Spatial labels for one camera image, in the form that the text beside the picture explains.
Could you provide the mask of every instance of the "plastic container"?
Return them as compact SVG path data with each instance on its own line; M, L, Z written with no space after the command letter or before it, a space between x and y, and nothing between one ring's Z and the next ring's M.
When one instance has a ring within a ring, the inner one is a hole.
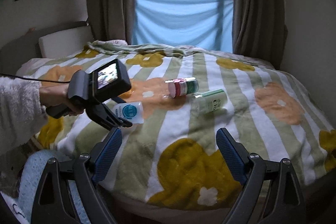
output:
M178 78L165 82L168 83L169 94L173 98L198 92L199 88L195 77Z
M223 108L226 101L227 96L222 89L196 93L191 99L191 109L196 114L205 114Z
M142 102L132 102L116 104L112 108L112 112L120 118L130 121L133 124L143 123L143 107Z

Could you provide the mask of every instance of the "blue cloth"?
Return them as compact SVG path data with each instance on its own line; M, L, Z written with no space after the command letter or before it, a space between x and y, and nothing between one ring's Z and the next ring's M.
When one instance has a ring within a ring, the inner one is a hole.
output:
M60 152L53 150L42 150L31 155L22 173L18 205L22 209L24 216L31 223L32 210L37 186L40 182L43 170L48 159L56 158L59 162L67 161L69 158ZM78 216L83 224L90 224L82 201L74 181L69 181L71 196L75 204Z
M232 52L233 0L135 0L132 45Z

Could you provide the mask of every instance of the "display screen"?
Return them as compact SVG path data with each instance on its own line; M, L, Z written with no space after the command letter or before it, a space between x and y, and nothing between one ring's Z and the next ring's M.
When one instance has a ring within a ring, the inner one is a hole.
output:
M112 64L98 72L98 89L118 79L117 64Z

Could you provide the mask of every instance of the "human hand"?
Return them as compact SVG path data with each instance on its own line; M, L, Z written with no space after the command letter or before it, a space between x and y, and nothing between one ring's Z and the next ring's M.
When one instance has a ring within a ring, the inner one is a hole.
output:
M48 107L48 106L58 106L60 104L65 104L72 110L72 112L69 113L70 116L82 114L84 112L84 109L75 106L68 99L68 87L69 84L41 87L40 88L41 105Z

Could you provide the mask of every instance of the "orange flower pattern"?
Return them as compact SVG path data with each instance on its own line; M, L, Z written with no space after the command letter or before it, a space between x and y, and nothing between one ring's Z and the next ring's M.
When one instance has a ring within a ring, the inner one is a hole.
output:
M72 75L81 70L81 66L54 66L42 77L45 80L53 80L53 81L70 81ZM42 86L54 86L54 85L61 85L58 83L49 83L49 82L42 82Z
M300 104L277 83L270 82L261 89L256 89L257 104L266 113L273 114L278 120L290 125L298 125L304 110Z
M142 102L143 117L146 119L153 114L155 109L176 110L185 103L185 96L171 98L168 84L163 78L152 78L147 81L132 80L130 92L119 97L126 102Z

